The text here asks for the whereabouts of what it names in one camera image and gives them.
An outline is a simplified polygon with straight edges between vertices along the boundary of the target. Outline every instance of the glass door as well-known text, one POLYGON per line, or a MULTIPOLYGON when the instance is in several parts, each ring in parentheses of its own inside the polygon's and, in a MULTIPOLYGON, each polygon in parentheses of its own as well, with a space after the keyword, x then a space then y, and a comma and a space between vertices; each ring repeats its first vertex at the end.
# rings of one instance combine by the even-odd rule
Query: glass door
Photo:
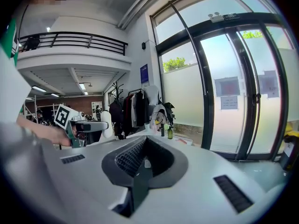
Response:
POLYGON ((201 40, 199 46, 206 56, 214 91, 210 150, 234 159, 243 140, 248 112, 249 94, 242 63, 226 33, 201 40))
POLYGON ((256 124, 256 137, 247 150, 251 156, 259 154, 261 158, 270 155, 276 133, 278 132, 281 112, 280 86, 275 59, 261 30, 245 30, 238 33, 247 53, 251 57, 251 64, 256 69, 255 80, 258 79, 260 90, 260 112, 256 124))
POLYGON ((273 54, 260 30, 229 28, 218 34, 197 38, 214 93, 213 136, 208 148, 228 159, 268 159, 281 115, 273 54))

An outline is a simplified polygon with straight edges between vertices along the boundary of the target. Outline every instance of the white sleeve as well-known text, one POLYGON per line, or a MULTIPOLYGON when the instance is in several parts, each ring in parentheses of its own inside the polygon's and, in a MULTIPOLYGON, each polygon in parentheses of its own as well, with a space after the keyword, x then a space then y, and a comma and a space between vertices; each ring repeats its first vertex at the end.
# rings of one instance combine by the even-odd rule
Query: white sleeve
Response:
POLYGON ((132 127, 137 127, 136 95, 134 95, 134 96, 132 97, 131 119, 132 119, 132 127))

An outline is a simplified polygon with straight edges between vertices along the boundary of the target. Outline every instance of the green bottle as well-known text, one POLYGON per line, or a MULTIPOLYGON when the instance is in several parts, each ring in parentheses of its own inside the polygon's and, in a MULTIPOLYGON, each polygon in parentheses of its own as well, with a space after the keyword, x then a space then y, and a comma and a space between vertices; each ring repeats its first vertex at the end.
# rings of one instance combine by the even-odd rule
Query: green bottle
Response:
POLYGON ((168 129, 167 136, 170 140, 173 138, 173 132, 172 132, 171 127, 169 127, 169 129, 168 129))

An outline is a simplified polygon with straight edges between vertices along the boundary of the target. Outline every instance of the blue sign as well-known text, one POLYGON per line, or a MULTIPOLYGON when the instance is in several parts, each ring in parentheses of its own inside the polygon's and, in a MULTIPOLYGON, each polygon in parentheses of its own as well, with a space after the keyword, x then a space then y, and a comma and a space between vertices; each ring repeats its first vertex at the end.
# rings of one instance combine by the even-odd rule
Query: blue sign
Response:
POLYGON ((149 81, 149 71, 147 64, 140 68, 140 78, 141 84, 149 81))

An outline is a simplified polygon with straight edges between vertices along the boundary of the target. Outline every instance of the person's arm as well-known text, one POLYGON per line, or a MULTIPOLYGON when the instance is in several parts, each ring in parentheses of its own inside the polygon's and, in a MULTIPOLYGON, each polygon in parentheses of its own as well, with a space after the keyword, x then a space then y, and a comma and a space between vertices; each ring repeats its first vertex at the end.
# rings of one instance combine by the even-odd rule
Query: person's arm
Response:
POLYGON ((71 145, 63 129, 36 124, 22 115, 18 116, 17 124, 31 130, 39 138, 49 139, 53 144, 60 144, 62 146, 71 145))

